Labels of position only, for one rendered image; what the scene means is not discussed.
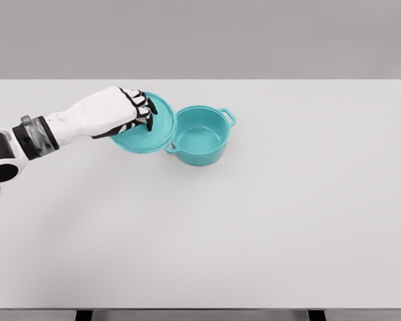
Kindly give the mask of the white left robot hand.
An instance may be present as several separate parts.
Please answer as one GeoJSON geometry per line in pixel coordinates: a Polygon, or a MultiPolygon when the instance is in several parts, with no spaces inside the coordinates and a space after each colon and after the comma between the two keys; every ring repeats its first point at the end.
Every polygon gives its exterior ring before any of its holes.
{"type": "Polygon", "coordinates": [[[145,125],[151,131],[157,108],[145,92],[110,86],[74,104],[81,134],[93,139],[145,125]]]}

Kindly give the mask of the teal pot lid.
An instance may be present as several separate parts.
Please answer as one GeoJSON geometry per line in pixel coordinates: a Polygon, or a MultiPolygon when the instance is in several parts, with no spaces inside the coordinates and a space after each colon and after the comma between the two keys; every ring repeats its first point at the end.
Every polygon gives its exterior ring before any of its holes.
{"type": "Polygon", "coordinates": [[[152,130],[148,131],[145,125],[136,126],[111,139],[121,148],[138,154],[148,154],[166,148],[176,132],[176,114],[169,104],[160,96],[146,92],[158,111],[154,115],[152,130]]]}

